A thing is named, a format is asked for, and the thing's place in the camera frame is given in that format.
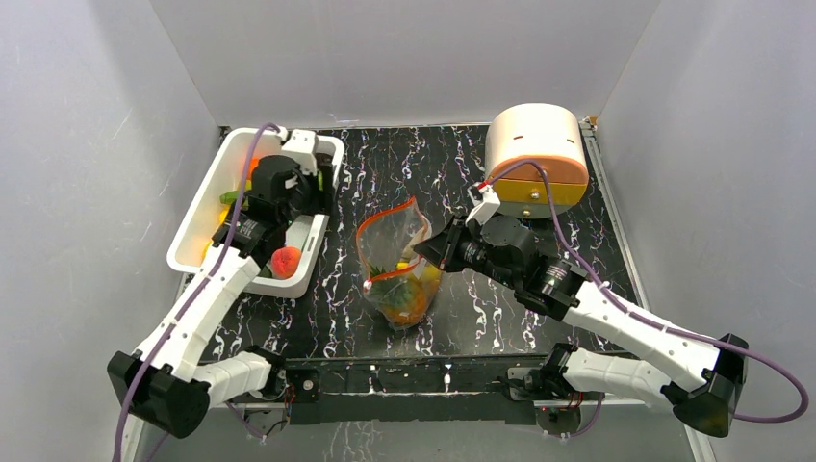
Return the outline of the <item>yellow banana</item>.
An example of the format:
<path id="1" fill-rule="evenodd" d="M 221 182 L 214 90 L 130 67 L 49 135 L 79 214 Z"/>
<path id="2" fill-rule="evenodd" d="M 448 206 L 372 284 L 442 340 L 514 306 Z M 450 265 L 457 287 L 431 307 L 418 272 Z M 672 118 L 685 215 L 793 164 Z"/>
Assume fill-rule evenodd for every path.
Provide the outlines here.
<path id="1" fill-rule="evenodd" d="M 419 258 L 416 262 L 400 261 L 395 268 L 397 270 L 405 270 L 409 267 L 412 268 L 411 274 L 423 283 L 433 280 L 439 281 L 441 278 L 442 273 L 423 258 Z"/>

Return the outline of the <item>toy pineapple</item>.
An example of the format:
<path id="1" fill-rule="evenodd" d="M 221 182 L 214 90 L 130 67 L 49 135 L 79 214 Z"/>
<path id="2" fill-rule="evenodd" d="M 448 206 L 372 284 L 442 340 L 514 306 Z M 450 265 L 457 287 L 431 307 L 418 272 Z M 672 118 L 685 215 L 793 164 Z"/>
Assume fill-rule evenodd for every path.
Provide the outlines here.
<path id="1" fill-rule="evenodd" d="M 416 325 L 425 317 L 442 275 L 439 281 L 423 283 L 411 274 L 411 267 L 402 270 L 395 267 L 372 266 L 363 293 L 392 329 L 401 330 Z"/>

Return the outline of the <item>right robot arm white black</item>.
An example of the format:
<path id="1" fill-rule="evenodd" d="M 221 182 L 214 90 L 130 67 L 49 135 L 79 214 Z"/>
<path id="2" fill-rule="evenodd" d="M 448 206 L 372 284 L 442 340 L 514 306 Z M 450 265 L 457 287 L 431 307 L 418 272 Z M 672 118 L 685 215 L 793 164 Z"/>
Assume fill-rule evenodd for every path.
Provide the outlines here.
<path id="1" fill-rule="evenodd" d="M 515 218 L 495 216 L 481 227 L 453 218 L 413 248 L 444 272 L 480 273 L 512 289 L 527 310 L 593 332 L 635 356 L 603 358 L 563 346 L 541 370 L 550 396 L 576 391 L 639 399 L 670 409 L 700 433 L 729 434 L 747 375 L 742 339 L 703 336 L 618 298 L 585 270 L 544 251 Z"/>

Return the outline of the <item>clear zip bag orange zipper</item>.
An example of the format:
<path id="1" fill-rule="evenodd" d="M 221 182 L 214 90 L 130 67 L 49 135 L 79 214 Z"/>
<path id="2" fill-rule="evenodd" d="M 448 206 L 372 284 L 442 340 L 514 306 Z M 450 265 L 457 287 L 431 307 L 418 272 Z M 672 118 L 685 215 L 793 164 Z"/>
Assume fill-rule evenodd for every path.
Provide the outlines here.
<path id="1" fill-rule="evenodd" d="M 373 214 L 357 228 L 363 297 L 393 330 L 420 323 L 439 290 L 441 272 L 414 250 L 431 235 L 431 223 L 414 197 Z"/>

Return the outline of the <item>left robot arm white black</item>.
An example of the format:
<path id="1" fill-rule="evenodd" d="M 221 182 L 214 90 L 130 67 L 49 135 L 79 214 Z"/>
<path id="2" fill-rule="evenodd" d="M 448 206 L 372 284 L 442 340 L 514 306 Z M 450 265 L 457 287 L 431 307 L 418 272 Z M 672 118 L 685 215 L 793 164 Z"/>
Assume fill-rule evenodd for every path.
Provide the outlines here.
<path id="1" fill-rule="evenodd" d="M 239 192 L 247 209 L 229 209 L 202 267 L 167 316 L 133 352 L 111 358 L 107 374 L 123 417 L 182 439 L 215 406 L 247 393 L 276 400 L 286 392 L 284 358 L 260 346 L 207 365 L 199 361 L 232 304 L 283 248 L 295 220 L 329 217 L 335 209 L 341 162 L 326 154 L 312 159 L 313 171 L 291 154 L 261 158 L 249 171 L 252 187 Z"/>

